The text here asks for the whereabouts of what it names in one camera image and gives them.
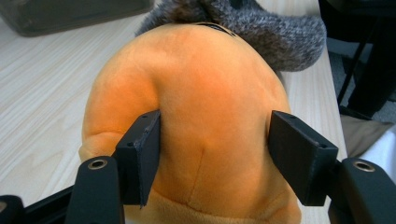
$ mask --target stuffed animal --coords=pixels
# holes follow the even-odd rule
[[[318,60],[326,45],[326,27],[320,17],[279,16],[254,0],[162,0],[137,35],[167,23],[199,21],[232,30],[275,71],[306,69]]]
[[[277,18],[254,1],[243,3],[224,6],[235,13],[267,14],[280,27],[286,24],[282,23],[286,17]],[[203,7],[205,4],[179,2],[184,6],[180,8],[191,8],[187,14],[196,11],[211,21],[230,16],[209,14],[220,8],[215,7],[219,1],[212,7]],[[197,8],[205,8],[205,13]],[[190,23],[187,19],[184,24],[160,26],[168,23],[168,17],[148,28],[151,20],[164,18],[153,16],[156,13],[160,13],[158,9],[144,22],[139,36],[121,49],[94,81],[83,122],[81,159],[112,155],[140,115],[160,109],[158,172],[147,206],[126,206],[127,217],[136,223],[299,223],[297,198],[271,160],[267,136],[272,111],[290,112],[274,69],[302,69],[296,65],[300,59],[282,46],[279,55],[289,55],[292,62],[287,62],[277,55],[276,47],[266,46],[274,50],[269,55],[279,56],[272,69],[265,61],[273,60],[265,56],[265,48],[259,54],[242,38],[251,35],[247,30],[231,31],[215,23]],[[284,33],[299,34],[287,28],[263,34],[275,34],[275,44],[283,45],[288,39],[279,37],[290,37]]]

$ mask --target light wood surface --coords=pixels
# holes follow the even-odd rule
[[[316,0],[259,2],[283,15],[318,15]],[[29,205],[74,184],[92,82],[144,17],[33,38],[18,36],[0,19],[0,195],[19,195]],[[344,158],[327,50],[312,67],[283,77],[292,113]],[[326,207],[302,208],[303,223],[329,223]]]

